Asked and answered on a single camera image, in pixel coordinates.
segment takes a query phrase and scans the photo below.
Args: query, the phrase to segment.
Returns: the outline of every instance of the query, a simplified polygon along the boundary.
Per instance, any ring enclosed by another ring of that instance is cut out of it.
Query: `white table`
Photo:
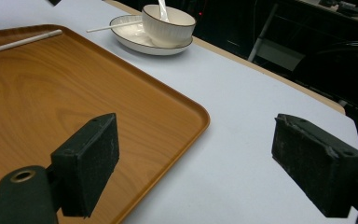
[[[97,0],[0,0],[0,29],[54,23],[85,36],[203,105],[208,130],[146,195],[127,223],[354,223],[328,219],[272,159],[278,113],[307,119],[358,148],[351,119],[287,84],[196,44],[149,56],[111,31],[86,33],[126,12]]]

